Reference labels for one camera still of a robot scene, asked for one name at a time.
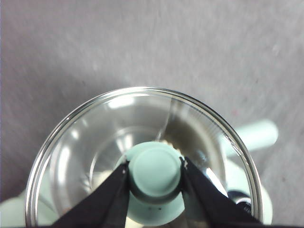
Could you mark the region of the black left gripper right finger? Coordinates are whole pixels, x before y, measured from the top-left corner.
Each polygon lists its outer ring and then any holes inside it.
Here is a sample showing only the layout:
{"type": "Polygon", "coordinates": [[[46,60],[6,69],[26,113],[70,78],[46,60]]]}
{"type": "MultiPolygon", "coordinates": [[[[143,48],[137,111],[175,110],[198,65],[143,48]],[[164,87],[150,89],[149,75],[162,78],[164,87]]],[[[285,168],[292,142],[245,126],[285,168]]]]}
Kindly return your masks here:
{"type": "Polygon", "coordinates": [[[260,228],[262,223],[222,194],[185,157],[181,159],[181,192],[186,221],[192,228],[260,228]]]}

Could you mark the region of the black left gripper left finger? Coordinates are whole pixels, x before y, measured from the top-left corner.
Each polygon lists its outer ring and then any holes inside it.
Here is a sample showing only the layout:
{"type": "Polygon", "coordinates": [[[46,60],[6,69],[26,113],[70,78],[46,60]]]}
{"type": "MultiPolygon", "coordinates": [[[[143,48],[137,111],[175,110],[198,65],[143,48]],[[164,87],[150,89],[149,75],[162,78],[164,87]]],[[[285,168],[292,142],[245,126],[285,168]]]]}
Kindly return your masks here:
{"type": "Polygon", "coordinates": [[[124,228],[129,205],[129,162],[117,166],[88,197],[52,224],[54,228],[124,228]]]}

